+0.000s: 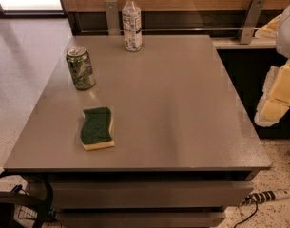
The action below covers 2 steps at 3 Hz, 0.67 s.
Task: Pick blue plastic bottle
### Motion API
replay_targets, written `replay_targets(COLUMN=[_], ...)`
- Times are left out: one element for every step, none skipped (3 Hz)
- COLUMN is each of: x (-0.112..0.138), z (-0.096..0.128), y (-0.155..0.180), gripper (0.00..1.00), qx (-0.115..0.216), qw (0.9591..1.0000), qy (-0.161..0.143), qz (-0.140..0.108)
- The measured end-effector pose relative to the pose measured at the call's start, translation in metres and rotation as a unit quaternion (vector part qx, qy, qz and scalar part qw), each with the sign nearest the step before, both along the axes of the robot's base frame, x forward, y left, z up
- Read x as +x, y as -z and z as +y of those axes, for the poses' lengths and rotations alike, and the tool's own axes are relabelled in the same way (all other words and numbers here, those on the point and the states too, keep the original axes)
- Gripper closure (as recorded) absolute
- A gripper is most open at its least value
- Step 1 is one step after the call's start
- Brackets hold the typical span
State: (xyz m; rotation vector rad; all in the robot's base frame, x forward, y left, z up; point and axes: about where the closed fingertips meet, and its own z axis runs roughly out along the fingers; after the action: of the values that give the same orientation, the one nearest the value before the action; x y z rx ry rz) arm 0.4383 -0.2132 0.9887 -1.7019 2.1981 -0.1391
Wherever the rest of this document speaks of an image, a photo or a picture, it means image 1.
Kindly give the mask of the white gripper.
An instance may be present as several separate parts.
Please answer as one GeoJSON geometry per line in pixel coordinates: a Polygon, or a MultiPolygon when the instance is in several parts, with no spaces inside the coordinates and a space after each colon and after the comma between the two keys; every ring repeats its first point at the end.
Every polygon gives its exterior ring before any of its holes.
{"type": "Polygon", "coordinates": [[[255,124],[262,127],[276,124],[289,110],[286,105],[290,105],[290,64],[281,68],[271,66],[256,108],[255,124]]]}

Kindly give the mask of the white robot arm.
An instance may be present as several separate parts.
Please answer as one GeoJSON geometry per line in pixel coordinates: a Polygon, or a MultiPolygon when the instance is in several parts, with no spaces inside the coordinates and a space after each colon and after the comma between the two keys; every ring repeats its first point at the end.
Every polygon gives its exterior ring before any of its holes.
{"type": "Polygon", "coordinates": [[[281,67],[270,67],[256,109],[255,124],[270,127],[277,124],[290,108],[290,4],[255,36],[274,39],[276,52],[287,59],[281,67]]]}

